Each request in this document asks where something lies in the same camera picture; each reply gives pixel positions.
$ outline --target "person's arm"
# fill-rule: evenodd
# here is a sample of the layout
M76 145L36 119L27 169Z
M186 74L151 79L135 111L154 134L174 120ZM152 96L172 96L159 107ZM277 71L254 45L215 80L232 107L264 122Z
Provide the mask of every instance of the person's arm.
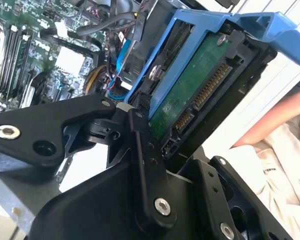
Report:
M298 115L300 115L300 92L275 105L233 147L256 144L277 127Z

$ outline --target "white fabric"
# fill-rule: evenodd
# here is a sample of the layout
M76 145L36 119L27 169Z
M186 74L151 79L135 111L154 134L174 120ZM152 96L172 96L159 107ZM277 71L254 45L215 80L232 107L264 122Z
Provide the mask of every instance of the white fabric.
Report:
M294 240L300 240L300 116L254 147L223 155Z

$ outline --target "yellow cable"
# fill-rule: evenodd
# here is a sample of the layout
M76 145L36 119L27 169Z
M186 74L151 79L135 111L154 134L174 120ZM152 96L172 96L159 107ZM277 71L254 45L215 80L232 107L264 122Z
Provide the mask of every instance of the yellow cable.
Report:
M88 85L86 86L86 89L85 89L85 94L87 95L92 84L94 83L94 81L96 80L96 77L98 76L100 70L102 68L104 68L106 65L102 65L102 66L99 66L95 71L94 73L92 74L92 76L90 77L90 79L88 80Z

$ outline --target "silver screw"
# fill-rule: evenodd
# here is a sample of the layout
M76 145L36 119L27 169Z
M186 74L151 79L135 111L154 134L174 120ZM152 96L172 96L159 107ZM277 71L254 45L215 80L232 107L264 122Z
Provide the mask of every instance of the silver screw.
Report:
M12 125L0 126L0 138L7 140L14 140L20 136L21 132L18 128Z
M227 164L226 161L225 161L224 159L219 158L219 160L220 160L220 162L222 163L222 165L226 165L226 164Z
M157 198L154 201L155 209L163 216L168 216L171 213L169 203L163 198Z
M235 239L235 234L234 234L234 231L232 231L232 229L228 226L228 224L222 222L220 224L220 229L221 229L221 232L223 233L223 235L229 239L229 240L233 240Z
M110 103L105 100L103 100L101 103L107 107L110 107Z
M153 78L153 76L155 75L155 72L156 72L157 68L158 68L158 65L155 65L155 66L151 69L150 74L149 74L149 79L150 79L150 80L151 80L151 79Z
M21 210L19 208L17 208L17 207L13 207L11 209L11 213L18 218L21 215Z
M216 41L216 44L218 46L221 46L222 44L224 44L226 42L226 40L227 40L227 36L223 34L219 37L218 41Z
M138 111L135 112L135 115L137 115L139 118L143 117L143 115L140 112L138 112Z

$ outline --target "motherboard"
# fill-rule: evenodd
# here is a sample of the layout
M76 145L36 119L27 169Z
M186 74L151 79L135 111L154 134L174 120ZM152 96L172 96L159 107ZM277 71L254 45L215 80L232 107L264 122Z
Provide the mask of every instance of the motherboard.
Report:
M77 5L64 0L0 0L0 111L83 94L94 60L67 46L96 53L105 47L106 35L102 31L91 35L89 38L100 43L96 45L67 37L67 31L74 33L81 26L98 22L90 13L93 4L86 0ZM57 36L49 38L64 43L40 35L46 29L57 29Z

